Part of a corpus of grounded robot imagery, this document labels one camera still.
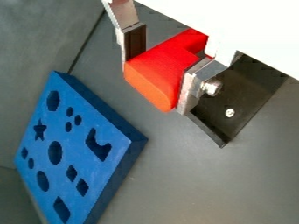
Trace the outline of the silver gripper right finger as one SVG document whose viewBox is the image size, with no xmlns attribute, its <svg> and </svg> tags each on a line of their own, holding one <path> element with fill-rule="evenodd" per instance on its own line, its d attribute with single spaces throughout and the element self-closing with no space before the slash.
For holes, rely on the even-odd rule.
<svg viewBox="0 0 299 224">
<path fill-rule="evenodd" d="M 224 72 L 234 60 L 236 51 L 223 45 L 212 58 L 200 52 L 200 60 L 184 71 L 176 111 L 186 115 L 199 103 L 203 94 L 215 96 L 222 88 L 216 75 Z"/>
</svg>

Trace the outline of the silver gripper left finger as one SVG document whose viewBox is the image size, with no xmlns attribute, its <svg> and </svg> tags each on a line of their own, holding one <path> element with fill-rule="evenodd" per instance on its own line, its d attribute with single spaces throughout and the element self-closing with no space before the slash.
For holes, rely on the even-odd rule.
<svg viewBox="0 0 299 224">
<path fill-rule="evenodd" d="M 120 46 L 122 63 L 146 51 L 146 24 L 139 21 L 134 0 L 102 0 Z"/>
</svg>

